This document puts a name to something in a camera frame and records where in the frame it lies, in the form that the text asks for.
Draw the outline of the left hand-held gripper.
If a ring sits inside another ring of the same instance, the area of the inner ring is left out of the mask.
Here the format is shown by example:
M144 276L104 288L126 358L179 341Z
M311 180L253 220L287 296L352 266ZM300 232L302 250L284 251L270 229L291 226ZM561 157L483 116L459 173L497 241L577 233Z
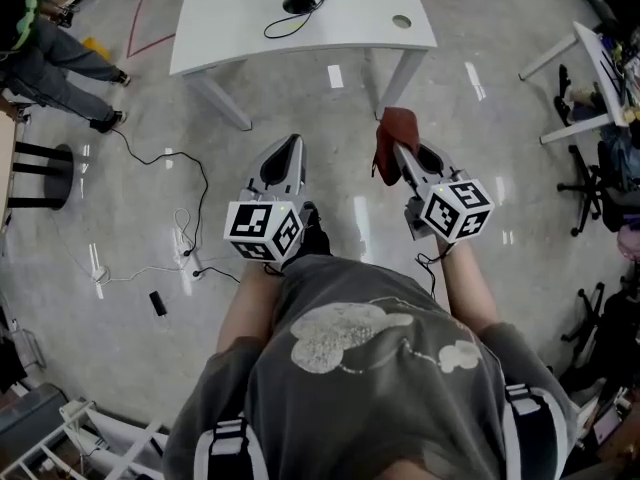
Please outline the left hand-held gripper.
M251 165L248 187L228 205L224 240L247 261L282 265L293 256L308 221L306 149L299 134L284 137Z

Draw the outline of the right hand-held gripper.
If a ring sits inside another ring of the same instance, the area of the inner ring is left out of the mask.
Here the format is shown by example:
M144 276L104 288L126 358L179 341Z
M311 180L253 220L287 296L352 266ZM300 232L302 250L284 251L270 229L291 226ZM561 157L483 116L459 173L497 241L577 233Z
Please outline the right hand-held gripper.
M419 142L417 152L396 142L394 156L414 190L404 211L414 241L434 235L457 243L481 233L495 204L478 179L453 170L450 157L426 140Z

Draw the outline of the dark red cloth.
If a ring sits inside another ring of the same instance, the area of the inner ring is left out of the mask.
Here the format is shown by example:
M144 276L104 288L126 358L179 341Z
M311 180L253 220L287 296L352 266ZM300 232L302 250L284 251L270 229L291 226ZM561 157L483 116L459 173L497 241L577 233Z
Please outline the dark red cloth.
M401 177L394 154L396 144L417 157L420 146L417 118L410 109L387 107L376 130L376 151L372 161L372 173L378 171L387 186L395 185Z

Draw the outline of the person's left forearm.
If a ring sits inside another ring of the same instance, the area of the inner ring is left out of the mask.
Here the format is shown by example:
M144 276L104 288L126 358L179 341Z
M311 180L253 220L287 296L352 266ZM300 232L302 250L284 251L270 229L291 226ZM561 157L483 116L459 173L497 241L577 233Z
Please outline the person's left forearm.
M220 328L216 352L228 350L241 338L264 347L271 336L281 288L281 276L267 273L261 263L249 262Z

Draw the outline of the person's right forearm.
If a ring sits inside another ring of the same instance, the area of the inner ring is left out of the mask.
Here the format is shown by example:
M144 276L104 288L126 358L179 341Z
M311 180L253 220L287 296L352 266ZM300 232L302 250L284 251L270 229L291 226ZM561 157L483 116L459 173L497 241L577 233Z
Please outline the person's right forearm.
M448 245L437 239L452 316L474 334L500 322L494 297L487 285L469 240Z

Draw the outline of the person's left black shoe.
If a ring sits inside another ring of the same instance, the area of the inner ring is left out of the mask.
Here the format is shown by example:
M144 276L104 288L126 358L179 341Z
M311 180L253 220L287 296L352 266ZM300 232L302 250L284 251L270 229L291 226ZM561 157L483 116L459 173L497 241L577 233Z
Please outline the person's left black shoe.
M308 213L308 219L298 253L301 256L310 254L331 256L329 237L321 227L321 218L317 207L313 202L307 201L304 203L303 209Z

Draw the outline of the white power strip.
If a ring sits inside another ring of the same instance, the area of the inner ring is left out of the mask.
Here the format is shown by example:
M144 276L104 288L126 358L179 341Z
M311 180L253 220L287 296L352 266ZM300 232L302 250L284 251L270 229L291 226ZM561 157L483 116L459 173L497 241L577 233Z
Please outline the white power strip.
M189 246L186 243L179 244L176 261L186 280L194 282L203 277L197 249L193 246Z

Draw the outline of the black office chair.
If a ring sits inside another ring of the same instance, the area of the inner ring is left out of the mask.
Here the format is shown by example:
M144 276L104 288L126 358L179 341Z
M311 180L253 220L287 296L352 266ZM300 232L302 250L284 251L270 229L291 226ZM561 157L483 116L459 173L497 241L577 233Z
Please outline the black office chair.
M640 337L640 290L624 285L604 298L605 285L599 282L593 293L578 291L585 314L578 326L561 341L574 343L570 367L586 366L590 361L604 362L631 352Z
M640 165L629 166L622 149L613 151L604 140L597 146L598 163L588 165L577 145L568 146L582 182L559 183L558 192L575 192L582 196L579 223L570 234L577 237L584 231L587 218L601 218L613 233L629 226L640 231Z

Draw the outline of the white side table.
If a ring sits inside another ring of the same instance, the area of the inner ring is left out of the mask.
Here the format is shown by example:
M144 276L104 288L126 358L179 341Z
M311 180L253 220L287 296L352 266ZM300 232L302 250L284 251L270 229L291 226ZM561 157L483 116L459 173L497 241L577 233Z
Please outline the white side table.
M533 74L576 45L581 45L588 54L596 73L596 81L603 96L606 111L595 117L579 121L577 124L542 135L539 138L541 145L610 124L615 124L618 128L628 128L630 126L625 116L627 111L631 111L631 107L624 106L623 90L626 88L624 78L622 75L617 74L613 58L602 44L600 37L578 22L573 23L573 31L568 36L562 38L551 49L522 69L518 73L519 79L526 81Z

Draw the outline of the yellow plastic floor sign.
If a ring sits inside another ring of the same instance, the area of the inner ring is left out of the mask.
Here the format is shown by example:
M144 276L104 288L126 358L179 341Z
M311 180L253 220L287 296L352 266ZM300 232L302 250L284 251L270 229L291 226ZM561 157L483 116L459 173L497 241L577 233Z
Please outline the yellow plastic floor sign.
M90 50L96 52L98 55L100 55L107 62L111 61L111 53L110 53L109 49L106 46L104 46L100 41L98 41L96 38L87 37L86 39L84 39L82 41L82 44L85 47L89 48Z

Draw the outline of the person's grey printed shirt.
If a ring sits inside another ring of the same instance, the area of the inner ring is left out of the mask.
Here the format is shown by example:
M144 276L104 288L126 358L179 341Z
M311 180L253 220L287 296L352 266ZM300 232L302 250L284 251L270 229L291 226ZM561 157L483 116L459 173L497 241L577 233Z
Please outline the person's grey printed shirt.
M194 480L215 426L243 416L268 480L370 480L408 460L439 478L506 480L507 389L524 385L551 411L521 445L558 475L576 416L517 329L472 330L413 279L333 256L284 270L271 338L213 355L177 417L166 480Z

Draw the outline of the white shelf rack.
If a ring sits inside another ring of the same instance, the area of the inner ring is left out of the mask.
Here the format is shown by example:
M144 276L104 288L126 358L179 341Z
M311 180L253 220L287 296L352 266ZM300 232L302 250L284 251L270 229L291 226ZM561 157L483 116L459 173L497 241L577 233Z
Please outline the white shelf rack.
M54 424L32 429L18 435L25 444L0 465L0 480L164 480L159 421L134 425L73 400Z

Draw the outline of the grey bin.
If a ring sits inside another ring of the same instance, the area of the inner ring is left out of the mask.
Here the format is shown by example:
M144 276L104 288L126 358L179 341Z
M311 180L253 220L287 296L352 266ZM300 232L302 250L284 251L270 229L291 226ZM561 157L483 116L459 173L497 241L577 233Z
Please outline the grey bin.
M0 450L15 456L30 449L62 424L66 403L60 389L42 384L0 409Z

